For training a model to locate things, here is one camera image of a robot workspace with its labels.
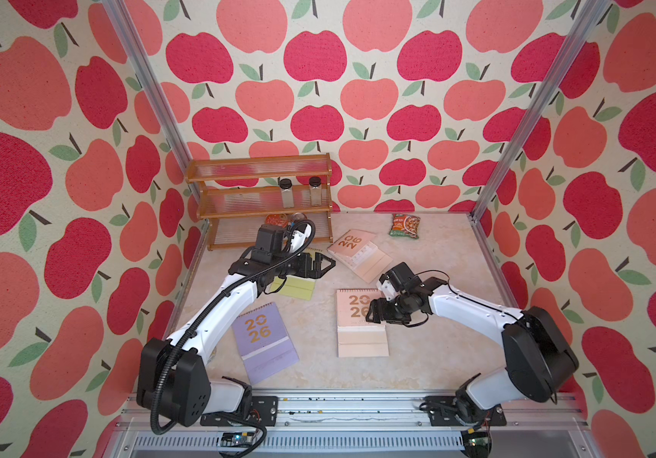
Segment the green 2026 calendar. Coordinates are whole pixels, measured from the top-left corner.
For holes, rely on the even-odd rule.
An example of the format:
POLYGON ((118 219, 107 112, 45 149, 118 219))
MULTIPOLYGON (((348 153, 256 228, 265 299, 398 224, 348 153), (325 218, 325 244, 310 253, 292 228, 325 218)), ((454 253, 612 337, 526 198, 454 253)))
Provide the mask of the green 2026 calendar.
MULTIPOLYGON (((319 253, 319 251, 307 249, 303 253, 311 253, 314 256, 316 253, 319 253)), ((268 293, 309 301, 313 297, 315 287, 316 280, 297 278, 293 276, 287 276, 284 279, 277 277, 270 285, 268 293)))

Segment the pink 2026 calendar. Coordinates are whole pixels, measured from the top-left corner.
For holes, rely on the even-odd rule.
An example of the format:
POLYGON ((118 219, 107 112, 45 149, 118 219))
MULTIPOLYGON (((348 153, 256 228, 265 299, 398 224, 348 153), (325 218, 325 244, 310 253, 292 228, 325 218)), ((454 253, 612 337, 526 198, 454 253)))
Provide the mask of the pink 2026 calendar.
POLYGON ((364 230, 352 229, 328 247, 341 263, 352 270, 367 284, 374 284, 385 273, 393 259, 374 243, 377 235, 364 230))
POLYGON ((339 358, 388 357, 384 324, 366 321, 371 302, 382 299, 378 289, 337 290, 337 355, 339 358))

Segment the purple 2026 calendar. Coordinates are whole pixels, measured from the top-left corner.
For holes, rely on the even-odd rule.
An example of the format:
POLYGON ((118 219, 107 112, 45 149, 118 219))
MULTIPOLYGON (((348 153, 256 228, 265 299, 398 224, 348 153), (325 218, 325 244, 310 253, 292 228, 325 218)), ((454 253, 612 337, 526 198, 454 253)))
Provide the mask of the purple 2026 calendar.
POLYGON ((238 316, 232 325, 236 345, 252 385, 294 366, 299 356, 275 303, 238 316))

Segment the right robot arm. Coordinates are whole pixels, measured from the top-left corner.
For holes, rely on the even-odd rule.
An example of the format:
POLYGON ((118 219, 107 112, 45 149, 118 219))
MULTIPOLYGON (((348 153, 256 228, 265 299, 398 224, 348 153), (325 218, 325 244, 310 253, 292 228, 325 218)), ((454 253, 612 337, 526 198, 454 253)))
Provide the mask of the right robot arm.
POLYGON ((505 402, 528 399, 555 402, 557 393, 580 364, 550 313, 490 303, 469 295, 448 280, 423 280, 406 263, 399 263, 377 280, 383 294, 371 302, 366 321, 414 327, 412 315, 438 316, 484 335, 503 350, 505 365, 467 380, 455 395, 450 412, 473 427, 505 402))

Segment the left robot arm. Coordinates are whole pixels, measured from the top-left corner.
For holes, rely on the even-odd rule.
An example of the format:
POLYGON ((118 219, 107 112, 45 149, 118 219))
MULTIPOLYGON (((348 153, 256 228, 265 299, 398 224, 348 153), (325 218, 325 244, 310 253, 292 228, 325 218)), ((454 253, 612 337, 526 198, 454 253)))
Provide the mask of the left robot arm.
POLYGON ((151 338, 143 347, 136 403, 150 413, 150 429, 163 435, 173 427, 190 427, 215 414, 245 422, 251 410, 251 387, 223 378, 213 381, 207 363, 238 316, 277 279, 320 279, 335 261, 307 253, 316 236, 309 219, 287 227, 264 224, 255 244, 230 266, 214 296, 169 337, 151 338))

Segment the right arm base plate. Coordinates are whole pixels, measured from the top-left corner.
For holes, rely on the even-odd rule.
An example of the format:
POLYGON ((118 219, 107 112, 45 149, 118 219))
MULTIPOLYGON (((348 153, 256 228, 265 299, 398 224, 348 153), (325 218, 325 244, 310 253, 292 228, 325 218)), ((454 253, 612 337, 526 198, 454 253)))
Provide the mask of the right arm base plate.
POLYGON ((455 396, 427 396, 419 405, 433 427, 503 427, 507 421, 501 406, 481 410, 464 398, 455 396))

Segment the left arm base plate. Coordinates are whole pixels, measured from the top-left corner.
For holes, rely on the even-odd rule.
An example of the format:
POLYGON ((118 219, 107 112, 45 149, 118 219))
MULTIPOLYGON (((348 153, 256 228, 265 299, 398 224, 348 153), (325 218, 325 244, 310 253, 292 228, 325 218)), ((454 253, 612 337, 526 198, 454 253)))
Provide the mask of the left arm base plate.
POLYGON ((263 427, 274 427, 279 398, 276 396, 252 396, 232 412, 236 420, 228 419, 222 413, 204 414, 200 425, 203 427, 241 427, 243 421, 256 423, 263 427))

